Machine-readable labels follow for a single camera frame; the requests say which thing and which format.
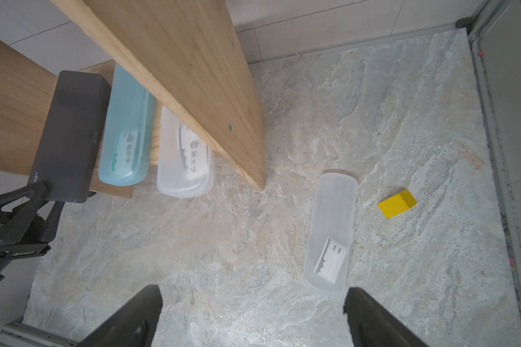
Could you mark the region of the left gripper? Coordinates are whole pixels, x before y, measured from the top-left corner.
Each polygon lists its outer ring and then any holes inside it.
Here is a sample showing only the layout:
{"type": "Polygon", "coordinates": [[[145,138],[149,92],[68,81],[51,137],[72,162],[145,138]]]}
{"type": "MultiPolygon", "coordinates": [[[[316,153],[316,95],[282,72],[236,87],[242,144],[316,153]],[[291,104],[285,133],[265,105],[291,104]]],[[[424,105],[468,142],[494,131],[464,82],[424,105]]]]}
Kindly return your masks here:
{"type": "Polygon", "coordinates": [[[47,219],[37,215],[49,192],[46,182],[36,182],[0,195],[0,282],[13,261],[42,257],[56,237],[64,202],[55,202],[47,219]]]}

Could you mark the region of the black pencil case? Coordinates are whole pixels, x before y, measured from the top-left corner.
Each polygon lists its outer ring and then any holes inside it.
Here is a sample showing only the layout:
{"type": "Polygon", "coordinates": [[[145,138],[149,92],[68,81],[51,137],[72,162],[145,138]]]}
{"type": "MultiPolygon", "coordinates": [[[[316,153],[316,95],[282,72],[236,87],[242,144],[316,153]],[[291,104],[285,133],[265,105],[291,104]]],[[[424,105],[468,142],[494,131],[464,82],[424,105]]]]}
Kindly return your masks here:
{"type": "Polygon", "coordinates": [[[88,199],[111,95],[99,74],[59,73],[29,182],[46,182],[47,201],[88,199]]]}

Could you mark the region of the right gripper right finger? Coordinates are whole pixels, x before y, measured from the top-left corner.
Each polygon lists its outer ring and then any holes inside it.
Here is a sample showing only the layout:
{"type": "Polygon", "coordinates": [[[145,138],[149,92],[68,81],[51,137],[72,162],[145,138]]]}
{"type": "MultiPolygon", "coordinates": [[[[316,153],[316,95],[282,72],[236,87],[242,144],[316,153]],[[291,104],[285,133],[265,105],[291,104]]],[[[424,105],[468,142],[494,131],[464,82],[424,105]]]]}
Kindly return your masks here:
{"type": "Polygon", "coordinates": [[[349,288],[343,312],[355,347],[427,346],[362,288],[349,288]]]}

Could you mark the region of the small teal pencil case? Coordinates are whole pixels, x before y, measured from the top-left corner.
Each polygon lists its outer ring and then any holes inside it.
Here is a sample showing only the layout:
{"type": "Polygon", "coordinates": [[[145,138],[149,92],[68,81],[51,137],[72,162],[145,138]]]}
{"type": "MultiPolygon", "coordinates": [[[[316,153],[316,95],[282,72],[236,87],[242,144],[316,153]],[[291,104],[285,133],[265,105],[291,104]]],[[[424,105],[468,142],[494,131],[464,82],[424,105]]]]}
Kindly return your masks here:
{"type": "Polygon", "coordinates": [[[115,66],[98,167],[105,184],[128,187],[147,176],[155,103],[129,72],[115,66]]]}

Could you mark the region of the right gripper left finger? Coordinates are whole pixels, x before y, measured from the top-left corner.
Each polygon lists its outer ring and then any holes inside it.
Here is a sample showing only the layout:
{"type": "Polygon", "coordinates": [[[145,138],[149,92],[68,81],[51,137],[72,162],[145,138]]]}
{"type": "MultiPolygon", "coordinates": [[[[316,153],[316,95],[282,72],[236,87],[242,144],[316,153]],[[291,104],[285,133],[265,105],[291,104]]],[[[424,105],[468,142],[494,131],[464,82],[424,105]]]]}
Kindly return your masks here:
{"type": "Polygon", "coordinates": [[[78,346],[152,346],[163,301],[158,285],[148,285],[78,346]]]}

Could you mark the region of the clear frosted pencil case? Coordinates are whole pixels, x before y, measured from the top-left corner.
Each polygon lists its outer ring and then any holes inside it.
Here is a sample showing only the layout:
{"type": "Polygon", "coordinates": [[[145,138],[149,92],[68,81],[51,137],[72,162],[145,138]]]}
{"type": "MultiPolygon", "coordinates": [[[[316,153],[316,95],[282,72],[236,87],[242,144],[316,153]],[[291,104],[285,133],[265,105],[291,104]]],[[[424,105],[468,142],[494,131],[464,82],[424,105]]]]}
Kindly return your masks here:
{"type": "Polygon", "coordinates": [[[353,242],[357,181],[342,173],[325,173],[315,191],[303,279],[321,296],[341,296],[353,242]]]}
{"type": "Polygon", "coordinates": [[[213,150],[168,108],[162,108],[156,184],[174,198],[196,198],[214,185],[213,150]]]}

